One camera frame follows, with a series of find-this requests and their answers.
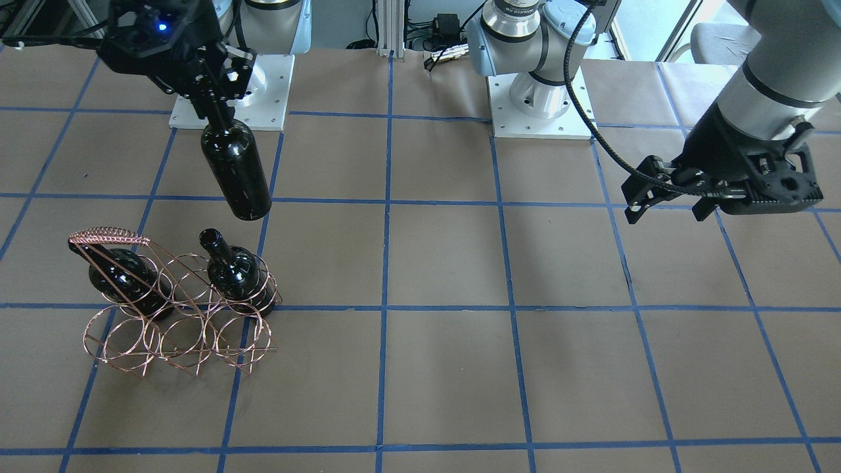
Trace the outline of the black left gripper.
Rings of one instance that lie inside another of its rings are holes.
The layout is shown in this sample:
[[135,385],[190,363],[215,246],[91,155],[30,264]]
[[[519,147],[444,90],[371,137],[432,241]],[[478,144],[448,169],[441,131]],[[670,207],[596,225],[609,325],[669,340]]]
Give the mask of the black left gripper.
[[[815,131],[807,120],[796,118],[787,139],[762,140],[739,131],[712,105],[688,135],[683,150],[672,162],[649,155],[637,166],[639,173],[675,185],[717,191],[692,206],[696,221],[705,221],[717,208],[729,215],[800,212],[824,199],[818,185],[807,138]],[[636,224],[655,204],[677,198],[634,175],[621,186],[628,224]]]

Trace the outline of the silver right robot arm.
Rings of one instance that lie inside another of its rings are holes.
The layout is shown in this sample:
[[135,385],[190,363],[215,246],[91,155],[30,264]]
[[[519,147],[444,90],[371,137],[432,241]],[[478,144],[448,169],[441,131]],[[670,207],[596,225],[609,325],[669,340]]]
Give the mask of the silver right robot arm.
[[259,55],[306,53],[311,24],[309,1],[111,1],[97,54],[205,119],[246,96]]

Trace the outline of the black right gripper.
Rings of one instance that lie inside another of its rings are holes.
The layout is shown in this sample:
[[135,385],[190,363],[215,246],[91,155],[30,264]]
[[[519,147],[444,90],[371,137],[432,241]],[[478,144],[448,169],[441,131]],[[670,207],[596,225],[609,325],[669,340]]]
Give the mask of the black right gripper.
[[97,54],[113,72],[197,101],[244,98],[256,62],[229,44],[214,1],[110,1]]

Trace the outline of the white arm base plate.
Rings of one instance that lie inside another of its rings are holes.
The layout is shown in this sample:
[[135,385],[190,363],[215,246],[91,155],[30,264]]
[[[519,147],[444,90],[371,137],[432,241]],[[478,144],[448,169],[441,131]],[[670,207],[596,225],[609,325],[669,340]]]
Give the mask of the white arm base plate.
[[592,132],[565,86],[540,83],[529,73],[487,77],[496,137],[589,140]]
[[160,78],[177,93],[169,125],[232,135],[246,129],[282,131],[294,55],[258,55],[232,48],[198,52],[172,77]]

